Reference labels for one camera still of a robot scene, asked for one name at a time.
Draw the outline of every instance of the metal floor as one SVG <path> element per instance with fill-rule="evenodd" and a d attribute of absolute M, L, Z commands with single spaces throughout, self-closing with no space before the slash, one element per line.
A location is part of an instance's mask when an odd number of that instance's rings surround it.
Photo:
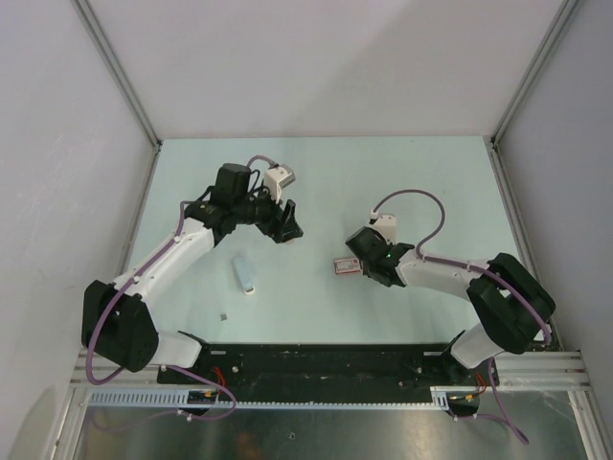
<path fill-rule="evenodd" d="M 585 459 L 566 393 L 515 393 L 503 400 L 530 438 L 523 446 L 487 420 L 454 423 L 443 412 L 247 410 L 214 423 L 167 416 L 119 434 L 83 426 L 76 459 L 437 460 Z M 102 426 L 141 420 L 157 409 L 90 408 Z M 498 413 L 491 394 L 482 413 Z"/>

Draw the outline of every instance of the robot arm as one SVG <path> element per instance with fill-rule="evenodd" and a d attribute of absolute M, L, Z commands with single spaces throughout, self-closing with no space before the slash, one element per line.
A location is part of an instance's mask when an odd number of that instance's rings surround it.
<path fill-rule="evenodd" d="M 346 244 L 361 261 L 364 275 L 384 286 L 431 288 L 473 305 L 480 324 L 458 335 L 443 354 L 449 375 L 457 380 L 465 377 L 465 370 L 502 351 L 524 353 L 541 329 L 531 313 L 496 280 L 519 292 L 534 308 L 540 323 L 556 309 L 549 294 L 513 256 L 501 253 L 491 261 L 424 256 L 412 244 L 396 243 L 396 218 L 391 215 L 377 215 Z"/>
<path fill-rule="evenodd" d="M 95 281 L 87 288 L 81 329 L 84 346 L 93 340 L 96 353 L 132 372 L 150 364 L 193 366 L 200 343 L 183 333 L 158 332 L 154 325 L 150 313 L 159 308 L 160 296 L 239 224 L 255 224 L 276 243 L 303 236 L 294 202 L 289 200 L 284 208 L 281 202 L 282 189 L 295 179 L 293 171 L 273 165 L 264 173 L 262 185 L 249 191 L 251 174 L 242 165 L 223 165 L 215 186 L 196 201 L 182 203 L 176 231 L 143 263 L 110 284 Z"/>

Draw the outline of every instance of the blue eraser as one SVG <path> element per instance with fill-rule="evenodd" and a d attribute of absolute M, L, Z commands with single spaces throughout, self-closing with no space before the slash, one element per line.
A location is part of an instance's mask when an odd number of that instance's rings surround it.
<path fill-rule="evenodd" d="M 253 273 L 249 269 L 249 265 L 247 261 L 245 261 L 245 258 L 236 256 L 234 260 L 232 260 L 232 263 L 244 293 L 247 295 L 253 294 L 256 291 L 256 287 L 253 284 Z"/>

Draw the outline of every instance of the light blue object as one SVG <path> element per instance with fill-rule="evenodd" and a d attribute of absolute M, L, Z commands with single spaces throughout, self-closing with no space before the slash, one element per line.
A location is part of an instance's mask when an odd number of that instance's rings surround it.
<path fill-rule="evenodd" d="M 517 253 L 481 137 L 327 137 L 167 140 L 155 169 L 131 265 L 176 227 L 179 203 L 215 184 L 223 163 L 253 155 L 287 164 L 305 232 L 275 244 L 255 225 L 239 225 L 186 270 L 149 307 L 160 330 L 186 331 L 225 343 L 448 342 L 477 323 L 468 302 L 421 287 L 385 287 L 365 276 L 337 276 L 332 261 L 351 251 L 345 240 L 371 209 L 399 189 L 432 192 L 447 221 L 425 252 L 471 260 Z M 258 162 L 254 168 L 266 168 Z M 399 196 L 382 212 L 397 217 L 399 242 L 415 244 L 439 222 L 421 196 Z M 258 295 L 237 288 L 237 254 L 258 268 Z M 232 321 L 219 321 L 225 313 Z"/>
<path fill-rule="evenodd" d="M 247 295 L 253 294 L 256 291 L 256 287 L 253 282 L 253 273 L 249 269 L 249 264 L 247 261 L 245 261 L 245 258 L 242 256 L 236 256 L 234 260 L 232 260 L 232 264 L 234 265 L 234 270 L 237 273 L 242 290 Z"/>

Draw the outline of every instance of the white wall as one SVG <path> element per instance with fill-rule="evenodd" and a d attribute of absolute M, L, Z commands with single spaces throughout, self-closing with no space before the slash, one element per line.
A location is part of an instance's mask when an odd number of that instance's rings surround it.
<path fill-rule="evenodd" d="M 151 146 L 66 0 L 0 14 L 0 458 L 35 459 L 118 268 Z"/>
<path fill-rule="evenodd" d="M 613 3 L 588 0 L 502 143 L 557 321 L 613 432 Z"/>
<path fill-rule="evenodd" d="M 92 0 L 162 138 L 491 134 L 561 0 Z"/>

